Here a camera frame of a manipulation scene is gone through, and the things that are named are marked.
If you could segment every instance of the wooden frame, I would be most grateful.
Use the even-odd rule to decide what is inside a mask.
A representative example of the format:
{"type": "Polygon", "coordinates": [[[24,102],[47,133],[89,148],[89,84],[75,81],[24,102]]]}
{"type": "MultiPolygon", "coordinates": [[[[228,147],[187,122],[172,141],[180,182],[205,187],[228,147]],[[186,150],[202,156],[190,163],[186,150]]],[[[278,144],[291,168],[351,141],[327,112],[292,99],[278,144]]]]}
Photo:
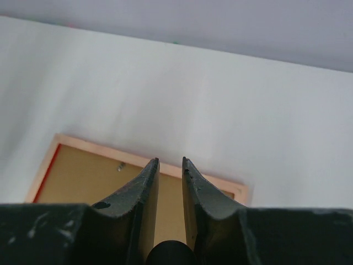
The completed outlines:
{"type": "MultiPolygon", "coordinates": [[[[116,149],[97,145],[92,142],[73,138],[63,134],[56,134],[49,146],[49,149],[39,167],[37,175],[34,181],[32,182],[29,192],[25,198],[26,203],[32,203],[35,201],[60,145],[74,147],[79,150],[87,151],[107,158],[112,158],[114,160],[122,161],[124,163],[139,166],[142,168],[144,168],[146,164],[150,161],[149,158],[136,156],[131,153],[122,152],[116,149]]],[[[181,178],[180,167],[175,167],[165,163],[160,163],[160,173],[176,178],[181,178]]],[[[246,205],[248,197],[248,187],[246,185],[225,181],[223,179],[215,178],[212,176],[203,176],[217,188],[225,192],[230,192],[234,194],[234,200],[246,205]]]]}

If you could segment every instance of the hole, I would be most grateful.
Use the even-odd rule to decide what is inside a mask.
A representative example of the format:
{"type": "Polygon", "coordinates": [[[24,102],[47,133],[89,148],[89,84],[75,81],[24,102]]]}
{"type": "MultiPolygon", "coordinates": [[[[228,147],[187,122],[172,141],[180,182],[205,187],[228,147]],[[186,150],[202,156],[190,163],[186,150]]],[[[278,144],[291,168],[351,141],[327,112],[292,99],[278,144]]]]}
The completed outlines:
{"type": "Polygon", "coordinates": [[[108,208],[109,206],[110,206],[110,203],[98,202],[98,203],[93,205],[93,208],[104,209],[104,208],[108,208]]]}

